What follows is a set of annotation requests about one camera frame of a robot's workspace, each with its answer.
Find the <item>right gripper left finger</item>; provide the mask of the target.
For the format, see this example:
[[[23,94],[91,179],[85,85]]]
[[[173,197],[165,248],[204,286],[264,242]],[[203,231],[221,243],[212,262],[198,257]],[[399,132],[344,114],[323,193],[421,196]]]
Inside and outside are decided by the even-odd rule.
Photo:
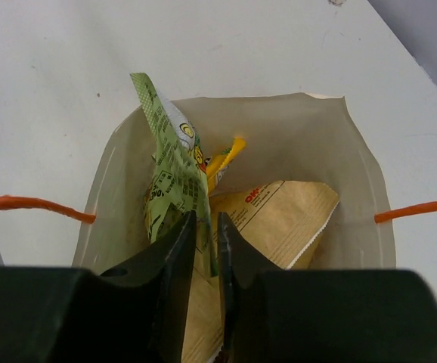
[[[100,277],[124,294],[110,329],[121,362],[179,362],[183,350],[197,239],[188,212],[158,241]]]

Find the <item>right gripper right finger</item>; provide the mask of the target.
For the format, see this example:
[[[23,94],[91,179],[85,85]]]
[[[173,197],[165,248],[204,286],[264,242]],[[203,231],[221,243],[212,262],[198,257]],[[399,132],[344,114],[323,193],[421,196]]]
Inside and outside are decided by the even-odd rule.
[[[258,273],[279,267],[242,236],[226,212],[218,214],[217,237],[222,318],[222,346],[217,361],[231,362],[241,292]]]

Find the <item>brown chips bag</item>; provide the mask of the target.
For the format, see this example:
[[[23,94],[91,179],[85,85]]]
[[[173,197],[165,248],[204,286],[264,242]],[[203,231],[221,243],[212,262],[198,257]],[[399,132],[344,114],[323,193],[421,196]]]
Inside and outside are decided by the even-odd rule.
[[[284,269],[308,268],[323,230],[339,203],[324,183],[275,181],[249,191],[210,198],[212,219],[227,213],[240,234],[274,264]],[[203,277],[195,256],[183,362],[208,362],[222,344],[219,281]]]

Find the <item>green snack packet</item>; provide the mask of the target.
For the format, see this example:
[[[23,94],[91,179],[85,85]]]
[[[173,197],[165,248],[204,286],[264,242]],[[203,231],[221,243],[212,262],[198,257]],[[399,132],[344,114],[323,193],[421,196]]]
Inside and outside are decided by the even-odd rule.
[[[200,137],[186,116],[157,90],[146,73],[132,73],[132,83],[156,142],[155,167],[144,207],[144,223],[151,243],[184,215],[197,214],[197,267],[206,278],[219,273],[212,245],[206,165]]]

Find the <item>yellow m&m's packet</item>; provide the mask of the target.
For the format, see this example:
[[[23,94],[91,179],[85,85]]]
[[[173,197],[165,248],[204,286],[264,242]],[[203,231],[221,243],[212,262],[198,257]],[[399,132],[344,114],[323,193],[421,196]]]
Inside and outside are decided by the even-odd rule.
[[[206,165],[208,195],[210,196],[222,180],[229,165],[246,147],[246,141],[235,138],[231,147],[209,159]]]

